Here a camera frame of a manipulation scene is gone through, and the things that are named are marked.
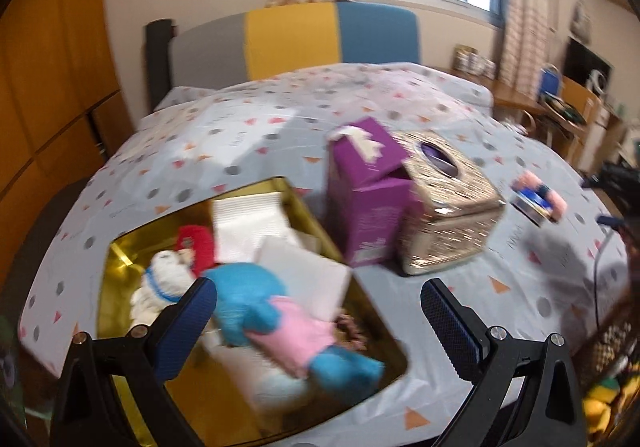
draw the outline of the purple cardboard box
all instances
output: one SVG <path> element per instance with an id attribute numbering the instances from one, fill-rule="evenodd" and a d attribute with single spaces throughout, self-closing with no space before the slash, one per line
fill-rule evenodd
<path id="1" fill-rule="evenodd" d="M 402 167 L 406 151 L 375 119 L 349 126 L 371 134 L 382 156 L 368 164 L 348 137 L 329 148 L 327 227 L 351 267 L 371 265 L 394 250 L 411 180 Z"/>

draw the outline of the gold box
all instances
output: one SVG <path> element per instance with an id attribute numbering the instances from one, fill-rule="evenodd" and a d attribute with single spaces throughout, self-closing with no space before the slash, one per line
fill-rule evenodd
<path id="1" fill-rule="evenodd" d="M 409 158 L 414 203 L 402 223 L 402 268 L 417 275 L 450 267 L 480 252 L 505 202 L 476 164 L 433 132 L 395 132 Z M 429 158 L 425 146 L 445 158 Z"/>
<path id="2" fill-rule="evenodd" d="M 319 253 L 342 261 L 339 250 L 284 178 L 254 183 L 215 199 L 280 192 L 282 206 L 292 228 L 311 234 L 320 243 Z M 178 228 L 186 224 L 212 226 L 212 203 L 205 200 L 149 222 L 111 243 L 104 267 L 98 310 L 98 338 L 119 337 L 129 330 L 129 300 L 140 285 L 140 276 L 160 250 L 173 248 Z M 385 364 L 379 391 L 398 379 L 407 360 L 355 277 L 351 278 L 343 308 L 358 322 L 367 337 L 367 355 Z M 123 408 L 143 446 L 156 445 L 129 392 L 126 381 L 114 377 Z M 347 408 L 319 397 L 285 417 L 283 432 L 263 436 L 254 412 L 243 400 L 222 365 L 196 346 L 180 375 L 166 383 L 169 394 L 207 447 L 258 446 L 281 440 L 331 419 Z"/>

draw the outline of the bed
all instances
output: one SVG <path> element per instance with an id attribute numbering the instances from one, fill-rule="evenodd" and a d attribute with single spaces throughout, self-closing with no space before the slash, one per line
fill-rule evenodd
<path id="1" fill-rule="evenodd" d="M 278 13 L 289 8 L 295 12 Z M 96 334 L 102 271 L 114 239 L 270 176 L 288 178 L 322 215 L 326 133 L 364 115 L 392 129 L 439 132 L 506 199 L 524 169 L 556 189 L 570 207 L 560 223 L 538 229 L 509 205 L 484 252 L 438 277 L 484 322 L 516 337 L 544 340 L 560 332 L 576 350 L 593 334 L 593 262 L 604 238 L 595 218 L 607 213 L 605 206 L 579 188 L 577 173 L 549 148 L 491 119 L 487 90 L 418 64 L 410 12 L 322 4 L 241 16 L 168 38 L 165 81 L 172 89 L 87 184 L 47 250 L 18 330 L 51 373 L 59 376 L 75 332 Z M 314 45 L 322 50 L 313 52 Z M 299 60 L 293 63 L 292 55 Z M 425 278 L 402 277 L 388 265 L 354 275 L 401 345 L 408 369 L 372 398 L 278 445 L 422 441 L 444 429 L 469 391 L 420 310 Z M 617 236 L 602 253 L 598 275 L 605 315 L 628 287 Z M 512 384 L 505 404 L 518 391 Z"/>

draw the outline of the blue plush toy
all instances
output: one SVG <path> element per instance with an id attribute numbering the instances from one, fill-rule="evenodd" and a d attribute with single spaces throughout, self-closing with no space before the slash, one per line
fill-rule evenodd
<path id="1" fill-rule="evenodd" d="M 310 375 L 348 404 L 375 392 L 384 364 L 336 346 L 333 324 L 306 315 L 270 271 L 253 263 L 233 263 L 203 275 L 216 284 L 214 316 L 228 345 L 254 343 L 293 376 Z"/>

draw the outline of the gold tray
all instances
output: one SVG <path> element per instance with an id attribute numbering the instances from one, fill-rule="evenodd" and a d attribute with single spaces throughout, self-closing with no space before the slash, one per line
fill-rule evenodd
<path id="1" fill-rule="evenodd" d="M 264 180 L 212 199 L 268 192 L 280 192 L 282 206 L 292 228 L 315 236 L 320 243 L 321 255 L 343 262 L 337 247 L 284 178 Z M 100 292 L 98 338 L 127 334 L 130 326 L 129 300 L 140 286 L 140 277 L 151 257 L 160 250 L 173 248 L 178 228 L 182 225 L 198 224 L 211 228 L 212 199 L 149 222 L 111 243 Z M 378 389 L 381 391 L 405 373 L 407 360 L 354 277 L 351 278 L 343 307 L 356 319 L 367 337 L 367 355 L 385 363 L 383 379 Z M 120 377 L 114 377 L 114 381 L 138 441 L 143 447 L 155 446 L 126 381 Z M 302 409 L 287 415 L 283 432 L 263 435 L 258 429 L 257 417 L 222 365 L 211 359 L 200 346 L 193 349 L 178 377 L 167 382 L 165 387 L 207 447 L 264 445 L 314 427 L 348 409 L 318 397 Z"/>

